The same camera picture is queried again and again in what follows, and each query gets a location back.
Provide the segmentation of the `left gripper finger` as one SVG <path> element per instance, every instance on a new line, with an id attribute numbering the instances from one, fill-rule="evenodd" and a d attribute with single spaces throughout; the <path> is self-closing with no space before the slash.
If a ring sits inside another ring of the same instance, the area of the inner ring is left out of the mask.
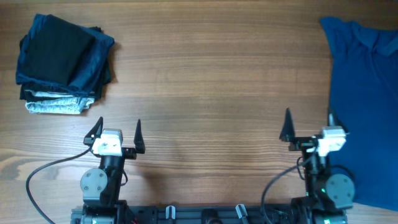
<path id="1" fill-rule="evenodd" d="M 142 135 L 141 121 L 138 119 L 135 135 L 134 135 L 134 145 L 136 149 L 145 149 L 144 138 Z"/>
<path id="2" fill-rule="evenodd" d="M 95 139 L 101 136 L 103 130 L 103 117 L 100 116 L 96 124 L 86 134 L 85 139 Z"/>

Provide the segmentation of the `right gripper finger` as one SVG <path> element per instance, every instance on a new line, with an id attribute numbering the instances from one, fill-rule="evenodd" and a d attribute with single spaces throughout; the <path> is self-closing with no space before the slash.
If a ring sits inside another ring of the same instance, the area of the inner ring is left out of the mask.
<path id="1" fill-rule="evenodd" d="M 343 122 L 338 118 L 332 107 L 328 108 L 328 126 L 340 126 L 343 131 L 348 134 L 348 128 L 343 124 Z"/>
<path id="2" fill-rule="evenodd" d="M 285 119 L 282 130 L 279 135 L 281 141 L 293 141 L 295 139 L 295 129 L 290 108 L 285 111 Z"/>

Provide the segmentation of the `blue polo shirt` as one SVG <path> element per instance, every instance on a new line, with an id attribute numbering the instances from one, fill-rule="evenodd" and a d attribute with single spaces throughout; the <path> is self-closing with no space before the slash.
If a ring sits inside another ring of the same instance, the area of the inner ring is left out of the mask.
<path id="1" fill-rule="evenodd" d="M 397 30 L 320 24 L 333 57 L 330 107 L 349 131 L 330 161 L 354 174 L 356 203 L 397 210 Z"/>

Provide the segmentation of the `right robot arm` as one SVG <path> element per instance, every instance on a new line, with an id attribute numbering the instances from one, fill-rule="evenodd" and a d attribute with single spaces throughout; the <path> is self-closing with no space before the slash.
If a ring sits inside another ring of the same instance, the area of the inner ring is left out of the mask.
<path id="1" fill-rule="evenodd" d="M 318 134 L 309 137 L 295 135 L 290 110 L 285 119 L 279 139 L 288 142 L 290 151 L 300 151 L 305 181 L 306 196 L 293 198 L 290 202 L 291 223 L 347 223 L 347 209 L 353 207 L 355 195 L 354 175 L 341 165 L 330 163 L 330 154 L 339 151 L 346 143 L 348 129 L 332 109 L 328 112 L 328 125 Z"/>

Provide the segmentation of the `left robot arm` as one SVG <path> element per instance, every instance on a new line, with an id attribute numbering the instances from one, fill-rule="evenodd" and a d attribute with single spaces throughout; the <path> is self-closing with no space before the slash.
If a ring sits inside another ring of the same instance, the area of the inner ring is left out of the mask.
<path id="1" fill-rule="evenodd" d="M 100 158 L 97 168 L 86 171 L 80 187 L 83 192 L 83 208 L 71 215 L 72 223 L 117 224 L 137 223 L 138 220 L 125 200 L 119 199 L 125 160 L 135 160 L 146 151 L 142 136 L 141 122 L 136 124 L 134 147 L 123 146 L 123 132 L 120 129 L 103 127 L 99 118 L 83 140 L 89 151 Z"/>

